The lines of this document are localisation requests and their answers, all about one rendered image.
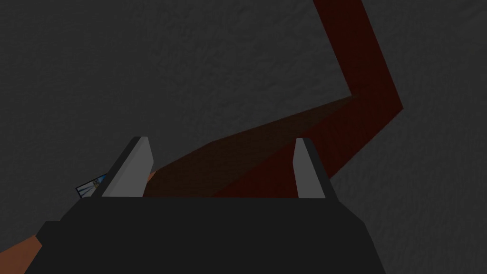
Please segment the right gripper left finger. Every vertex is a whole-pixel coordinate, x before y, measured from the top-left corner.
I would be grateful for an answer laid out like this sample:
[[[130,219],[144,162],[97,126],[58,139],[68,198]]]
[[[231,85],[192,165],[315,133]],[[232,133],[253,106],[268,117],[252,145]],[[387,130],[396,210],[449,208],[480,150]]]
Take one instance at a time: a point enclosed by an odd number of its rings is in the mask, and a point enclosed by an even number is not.
[[[148,137],[133,137],[91,197],[141,197],[153,163]]]

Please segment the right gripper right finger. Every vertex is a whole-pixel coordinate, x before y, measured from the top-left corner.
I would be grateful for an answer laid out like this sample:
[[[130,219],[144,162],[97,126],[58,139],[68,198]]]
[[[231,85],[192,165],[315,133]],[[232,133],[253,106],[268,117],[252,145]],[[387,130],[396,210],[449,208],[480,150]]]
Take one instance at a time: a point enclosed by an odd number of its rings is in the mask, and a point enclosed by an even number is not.
[[[299,198],[337,198],[311,139],[295,140],[292,166]]]

